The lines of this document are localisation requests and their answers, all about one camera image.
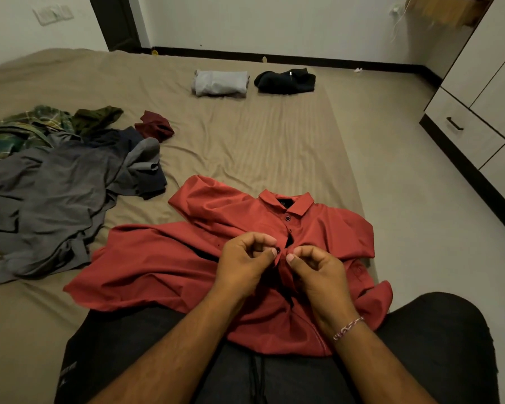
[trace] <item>black handle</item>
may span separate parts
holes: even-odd
[[[448,117],[447,120],[449,121],[450,124],[452,124],[456,128],[456,130],[464,130],[464,128],[461,128],[455,122],[453,122],[453,118],[452,117]]]

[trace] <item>floor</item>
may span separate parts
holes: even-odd
[[[456,293],[484,314],[505,403],[505,227],[419,126],[433,90],[411,74],[316,68],[374,226],[379,280],[396,309]]]

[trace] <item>mattress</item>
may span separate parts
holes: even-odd
[[[144,110],[166,117],[175,135],[160,147],[166,193],[144,201],[121,196],[90,250],[119,224],[182,218],[167,203],[192,175],[210,176],[257,196],[262,190],[363,215],[352,169],[322,86],[312,93],[259,93],[254,78],[288,65],[50,49],[0,66],[0,119],[46,104],[74,113],[107,105],[124,110],[113,127]],[[194,71],[248,71],[247,98],[191,93]],[[0,285],[0,403],[52,402],[67,340],[87,312],[62,291],[78,271]]]

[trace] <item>left hand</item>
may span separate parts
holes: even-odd
[[[270,235],[248,232],[228,241],[223,249],[214,292],[231,298],[240,309],[245,299],[252,295],[262,273],[273,263],[277,240]]]

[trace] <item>white cable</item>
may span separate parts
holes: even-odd
[[[404,12],[402,13],[402,15],[400,16],[400,18],[398,19],[398,21],[395,23],[395,25],[393,26],[392,28],[392,38],[391,38],[391,42],[393,42],[395,39],[396,39],[396,36],[398,34],[398,31],[396,29],[396,26],[398,25],[398,23],[400,22],[400,20],[402,20],[402,18],[405,16],[406,14],[406,11],[408,10],[408,7],[410,6],[410,3],[411,3],[411,0],[408,0],[408,3],[406,4],[406,8],[404,9]]]

